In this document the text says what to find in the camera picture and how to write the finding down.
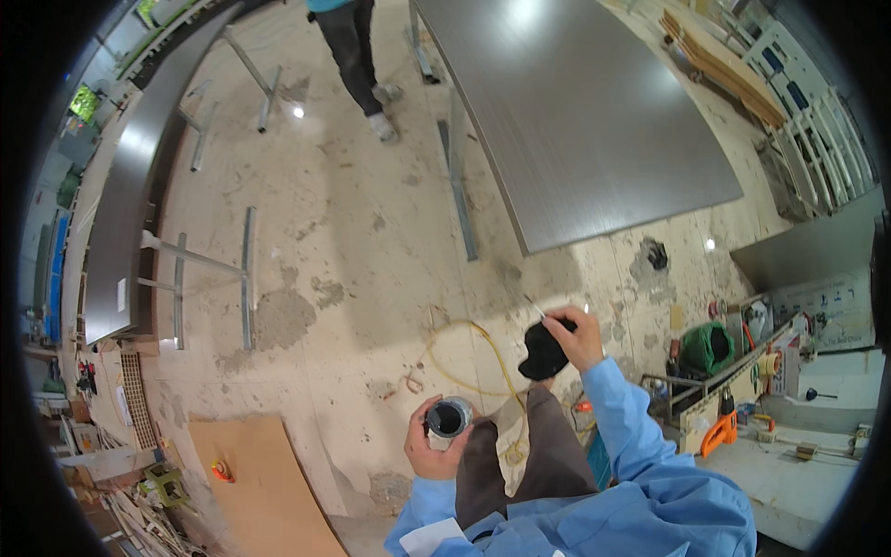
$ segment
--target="concrete floor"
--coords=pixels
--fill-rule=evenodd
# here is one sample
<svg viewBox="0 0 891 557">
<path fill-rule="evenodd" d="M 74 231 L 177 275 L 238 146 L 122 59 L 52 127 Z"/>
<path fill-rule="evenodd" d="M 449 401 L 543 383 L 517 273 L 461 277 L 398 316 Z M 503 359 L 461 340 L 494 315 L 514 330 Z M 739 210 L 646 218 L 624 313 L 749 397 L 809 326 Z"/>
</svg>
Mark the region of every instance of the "concrete floor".
<svg viewBox="0 0 891 557">
<path fill-rule="evenodd" d="M 630 16 L 614 12 L 675 70 L 659 46 L 658 3 L 641 2 Z M 789 227 L 776 214 L 752 144 L 760 132 L 723 96 L 678 71 L 723 146 L 742 199 L 523 258 L 486 158 L 468 141 L 465 184 L 480 252 L 479 261 L 468 263 L 437 134 L 437 119 L 448 112 L 447 88 L 421 82 L 405 41 L 405 1 L 379 0 L 372 32 L 379 80 L 405 90 L 404 100 L 388 108 L 402 136 L 393 146 L 369 131 L 305 14 L 302 3 L 273 4 L 235 26 L 261 71 L 283 66 L 265 134 L 256 131 L 262 98 L 256 84 L 228 45 L 211 49 L 193 81 L 211 80 L 204 98 L 198 106 L 194 98 L 184 101 L 200 115 L 219 101 L 203 168 L 189 170 L 197 135 L 187 131 L 161 219 L 163 240 L 176 242 L 186 233 L 188 249 L 237 263 L 245 210 L 257 208 L 257 349 L 241 348 L 239 284 L 187 263 L 185 350 L 173 350 L 171 298 L 160 292 L 160 353 L 142 358 L 151 418 L 176 443 L 202 517 L 201 541 L 218 554 L 239 552 L 192 447 L 185 427 L 190 414 L 219 420 L 280 414 L 319 504 L 347 547 L 355 555 L 378 554 L 392 521 L 386 517 L 398 512 L 412 477 L 402 451 L 410 412 L 436 393 L 459 394 L 484 412 L 506 399 L 479 395 L 437 373 L 424 356 L 431 317 L 434 326 L 470 319 L 484 327 L 522 388 L 527 381 L 516 368 L 525 357 L 523 332 L 535 320 L 522 295 L 541 307 L 588 303 L 601 319 L 606 350 L 636 381 L 664 368 L 673 336 L 669 308 L 683 308 L 687 327 L 707 319 L 708 301 L 746 296 L 729 250 Z M 434 66 L 444 68 L 432 45 L 426 50 Z M 302 119 L 293 115 L 298 102 Z M 99 195 L 122 124 L 106 129 L 82 200 Z M 78 204 L 75 226 L 92 218 L 89 207 Z M 73 241 L 80 256 L 69 247 L 65 263 L 66 332 L 87 233 L 88 226 Z M 647 236 L 666 245 L 664 280 L 635 264 Z M 715 241 L 713 250 L 707 239 Z M 173 259 L 161 255 L 155 279 L 172 277 Z M 480 390 L 507 390 L 491 348 L 468 328 L 444 332 L 436 353 L 445 368 Z M 73 356 L 63 358 L 68 377 Z M 98 398 L 108 400 L 98 403 L 94 418 L 128 440 L 132 434 L 110 397 L 122 381 L 117 361 L 116 351 L 103 354 Z M 422 382 L 421 394 L 405 388 L 409 371 Z M 574 379 L 562 373 L 554 392 L 568 396 Z M 518 434 L 516 422 L 502 430 L 500 444 Z M 521 467 L 504 465 L 504 471 L 514 484 Z"/>
</svg>

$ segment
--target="green bag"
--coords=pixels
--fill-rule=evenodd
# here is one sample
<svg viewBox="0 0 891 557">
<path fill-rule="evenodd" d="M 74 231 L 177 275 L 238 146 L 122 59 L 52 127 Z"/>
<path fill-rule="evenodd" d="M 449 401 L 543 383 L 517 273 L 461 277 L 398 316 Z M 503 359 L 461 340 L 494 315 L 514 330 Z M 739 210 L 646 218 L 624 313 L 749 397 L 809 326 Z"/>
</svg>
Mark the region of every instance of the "green bag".
<svg viewBox="0 0 891 557">
<path fill-rule="evenodd" d="M 683 335 L 678 360 L 712 376 L 733 361 L 733 338 L 717 321 L 700 325 Z"/>
</svg>

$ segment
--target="person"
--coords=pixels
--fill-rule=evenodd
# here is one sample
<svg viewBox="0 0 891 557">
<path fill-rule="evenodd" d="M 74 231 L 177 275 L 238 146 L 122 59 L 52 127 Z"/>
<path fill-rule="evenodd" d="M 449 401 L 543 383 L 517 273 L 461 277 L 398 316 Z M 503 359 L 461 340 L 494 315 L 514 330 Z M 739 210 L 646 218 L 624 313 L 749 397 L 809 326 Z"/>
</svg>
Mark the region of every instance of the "person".
<svg viewBox="0 0 891 557">
<path fill-rule="evenodd" d="M 384 114 L 383 103 L 402 97 L 402 89 L 378 83 L 372 60 L 372 11 L 374 0 L 307 0 L 309 20 L 316 21 L 331 55 L 340 68 L 340 78 L 356 101 L 372 131 L 383 143 L 394 143 L 399 135 Z"/>
<path fill-rule="evenodd" d="M 568 331 L 557 319 L 576 323 Z M 393 555 L 754 555 L 756 531 L 746 494 L 698 469 L 647 415 L 647 393 L 604 357 L 597 318 L 577 307 L 549 312 L 544 326 L 581 373 L 618 484 L 599 492 L 584 452 L 543 384 L 527 394 L 529 456 L 514 497 L 504 494 L 497 430 L 473 420 L 445 451 L 424 430 L 428 399 L 412 414 L 405 454 L 411 496 L 384 548 Z"/>
</svg>

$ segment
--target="orange tape measure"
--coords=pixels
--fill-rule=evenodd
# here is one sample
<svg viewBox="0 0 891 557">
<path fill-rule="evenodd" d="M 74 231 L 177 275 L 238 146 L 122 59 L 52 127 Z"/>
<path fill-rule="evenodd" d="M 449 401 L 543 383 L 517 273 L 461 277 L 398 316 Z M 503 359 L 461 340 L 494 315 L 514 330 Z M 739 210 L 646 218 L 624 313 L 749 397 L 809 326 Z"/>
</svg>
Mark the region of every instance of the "orange tape measure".
<svg viewBox="0 0 891 557">
<path fill-rule="evenodd" d="M 230 484 L 235 483 L 235 478 L 233 478 L 232 474 L 229 473 L 229 468 L 225 465 L 225 462 L 219 459 L 216 459 L 210 465 L 210 471 L 214 473 L 214 476 L 216 476 L 217 479 L 221 479 L 222 481 Z"/>
</svg>

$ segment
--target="green stool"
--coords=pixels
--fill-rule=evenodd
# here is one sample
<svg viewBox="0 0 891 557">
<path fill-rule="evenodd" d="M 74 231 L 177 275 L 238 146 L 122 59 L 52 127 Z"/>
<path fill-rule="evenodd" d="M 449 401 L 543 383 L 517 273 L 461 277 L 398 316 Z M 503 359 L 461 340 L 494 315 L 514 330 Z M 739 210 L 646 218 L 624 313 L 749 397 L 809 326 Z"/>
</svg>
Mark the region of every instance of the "green stool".
<svg viewBox="0 0 891 557">
<path fill-rule="evenodd" d="M 185 495 L 183 485 L 179 483 L 179 479 L 183 476 L 181 470 L 173 469 L 169 471 L 164 468 L 164 463 L 157 463 L 146 468 L 143 473 L 146 479 L 155 482 L 158 495 L 161 497 L 161 503 L 164 506 L 172 507 L 192 500 L 191 497 Z"/>
</svg>

